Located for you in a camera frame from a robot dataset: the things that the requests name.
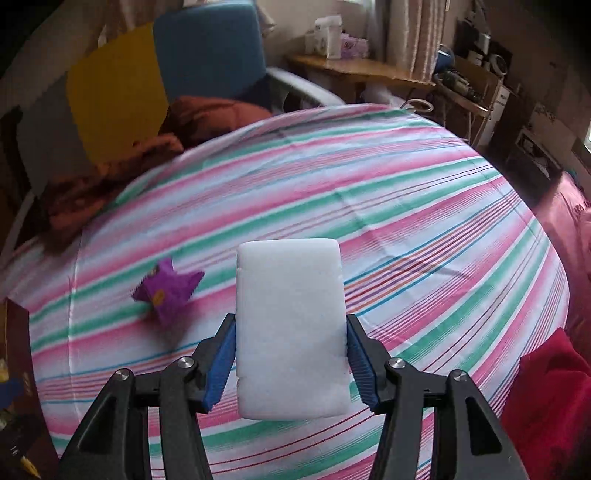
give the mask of tablecloth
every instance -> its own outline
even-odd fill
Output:
[[[370,336],[418,369],[468,371],[497,414],[520,356],[564,325],[568,286],[550,241],[461,140],[376,105],[281,115],[140,177],[61,255],[32,241],[12,259],[0,293],[31,313],[35,378],[58,452],[115,369],[161,369],[234,312],[240,243],[303,237],[339,241],[347,310]],[[131,298],[164,257],[180,272],[206,272],[166,330]],[[352,377],[350,395],[343,417],[245,420],[233,370],[221,402],[199,415],[216,479],[365,479],[383,419]],[[425,410],[419,478],[432,434]],[[150,450],[163,477],[157,411]]]

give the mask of purple plush toy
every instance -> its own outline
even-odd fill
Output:
[[[134,300],[151,303],[163,325],[169,325],[182,309],[205,275],[204,271],[178,274],[173,259],[165,258],[135,289]]]

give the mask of blue gripper pad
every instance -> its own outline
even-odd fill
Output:
[[[375,371],[349,322],[347,322],[347,358],[361,401],[373,410],[379,402]]]
[[[236,322],[233,322],[207,372],[205,396],[203,397],[203,407],[207,413],[222,398],[223,389],[226,387],[235,358]]]

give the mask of yellow cushion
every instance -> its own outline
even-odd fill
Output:
[[[158,134],[168,100],[154,51],[152,24],[107,43],[68,72],[66,92],[88,158],[129,154]]]

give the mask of orange blanket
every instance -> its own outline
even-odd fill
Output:
[[[96,166],[89,176],[60,178],[46,187],[52,243],[65,247],[126,185],[142,173],[172,160],[186,148],[230,133],[271,113],[235,100],[182,96],[168,108],[159,134],[136,142],[131,155]]]

